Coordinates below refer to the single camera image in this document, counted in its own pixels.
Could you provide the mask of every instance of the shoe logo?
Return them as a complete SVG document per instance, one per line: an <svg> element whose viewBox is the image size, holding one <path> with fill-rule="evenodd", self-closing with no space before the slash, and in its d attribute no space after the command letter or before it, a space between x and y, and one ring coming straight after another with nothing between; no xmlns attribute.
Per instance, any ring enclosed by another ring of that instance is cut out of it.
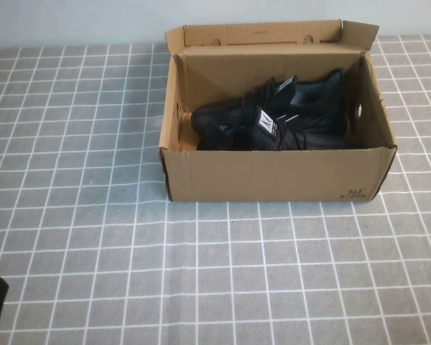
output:
<svg viewBox="0 0 431 345"><path fill-rule="evenodd" d="M274 122L265 111L261 111L259 125L266 129L267 132L274 135Z"/></svg>

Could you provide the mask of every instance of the shoe tongue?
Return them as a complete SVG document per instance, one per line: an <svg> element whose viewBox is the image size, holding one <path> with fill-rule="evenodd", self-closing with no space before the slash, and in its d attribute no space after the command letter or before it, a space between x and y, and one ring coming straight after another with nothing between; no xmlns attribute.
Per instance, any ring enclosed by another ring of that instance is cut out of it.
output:
<svg viewBox="0 0 431 345"><path fill-rule="evenodd" d="M285 89L287 90L291 87L295 87L295 84L297 83L297 78L298 77L296 75L293 75L292 77L287 79L285 82L283 82L280 86L276 88L276 90L274 91L274 95L276 96L278 93L285 92Z"/></svg>
<svg viewBox="0 0 431 345"><path fill-rule="evenodd" d="M270 115L257 107L256 118L252 127L252 142L256 150L278 150L278 123Z"/></svg>

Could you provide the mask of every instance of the shoelace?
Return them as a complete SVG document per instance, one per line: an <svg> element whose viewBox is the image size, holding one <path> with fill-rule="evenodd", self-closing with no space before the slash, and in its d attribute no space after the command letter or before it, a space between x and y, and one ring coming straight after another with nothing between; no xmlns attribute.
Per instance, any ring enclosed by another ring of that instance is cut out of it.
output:
<svg viewBox="0 0 431 345"><path fill-rule="evenodd" d="M295 146L297 147L297 150L300 150L300 151L307 150L307 148L308 148L307 136L305 135L305 133L301 129L287 128L283 122L279 122L279 121L277 122L277 126L278 126L279 135L280 135L278 146L281 148L281 150L283 150L284 140L286 138L287 132L290 132L292 134L292 137L294 138ZM301 142L300 142L299 134L301 134L303 137L303 144L301 144Z"/></svg>
<svg viewBox="0 0 431 345"><path fill-rule="evenodd" d="M271 77L265 83L256 86L253 90L250 90L244 94L241 98L241 108L246 112L246 107L249 105L256 105L262 108L268 104L268 102L274 96L278 83L274 77Z"/></svg>

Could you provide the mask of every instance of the box lid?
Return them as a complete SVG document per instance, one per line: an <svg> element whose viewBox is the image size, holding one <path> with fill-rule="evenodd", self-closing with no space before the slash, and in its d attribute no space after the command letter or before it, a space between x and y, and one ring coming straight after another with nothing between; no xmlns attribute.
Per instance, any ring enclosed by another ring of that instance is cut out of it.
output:
<svg viewBox="0 0 431 345"><path fill-rule="evenodd" d="M255 24L185 25L166 32L172 55L186 47L214 45L255 45L268 43L344 43L371 49L379 27L346 20L277 22Z"/></svg>

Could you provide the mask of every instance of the box flap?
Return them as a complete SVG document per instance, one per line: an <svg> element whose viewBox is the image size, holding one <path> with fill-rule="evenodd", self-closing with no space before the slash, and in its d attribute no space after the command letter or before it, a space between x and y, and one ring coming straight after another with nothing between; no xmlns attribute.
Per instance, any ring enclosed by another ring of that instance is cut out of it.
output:
<svg viewBox="0 0 431 345"><path fill-rule="evenodd" d="M170 69L167 77L166 102L164 103L164 116L159 134L159 147L166 150L178 150L179 114L177 110L177 68L174 59L170 58Z"/></svg>
<svg viewBox="0 0 431 345"><path fill-rule="evenodd" d="M362 50L369 51L372 48L372 43L374 43L376 33L378 31L378 25L344 20L340 41L348 45L360 47Z"/></svg>
<svg viewBox="0 0 431 345"><path fill-rule="evenodd" d="M379 31L377 25L320 20L252 24L187 25L166 32L172 55L191 46L255 45L264 43L344 42L368 51Z"/></svg>
<svg viewBox="0 0 431 345"><path fill-rule="evenodd" d="M185 49L185 31L184 27L176 27L165 32L167 49L171 55L178 54Z"/></svg>
<svg viewBox="0 0 431 345"><path fill-rule="evenodd" d="M185 27L185 46L251 45L256 43L319 43L340 40L341 20L277 22Z"/></svg>

